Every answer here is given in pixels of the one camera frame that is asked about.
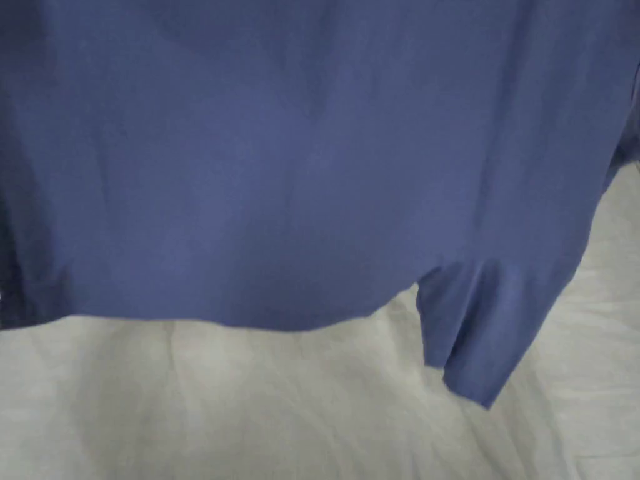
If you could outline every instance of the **bed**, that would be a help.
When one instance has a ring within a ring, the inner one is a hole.
[[[415,289],[312,333],[70,317],[0,335],[0,477],[640,478],[640,171],[489,411],[422,366]]]

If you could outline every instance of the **blue shirt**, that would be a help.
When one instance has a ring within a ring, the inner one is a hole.
[[[0,317],[306,330],[420,282],[491,405],[638,142],[636,0],[6,0]]]

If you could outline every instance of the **shirt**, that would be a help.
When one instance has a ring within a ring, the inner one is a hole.
[[[639,24],[637,0],[7,0],[2,327],[308,330],[419,281],[427,363],[490,406],[637,150]]]

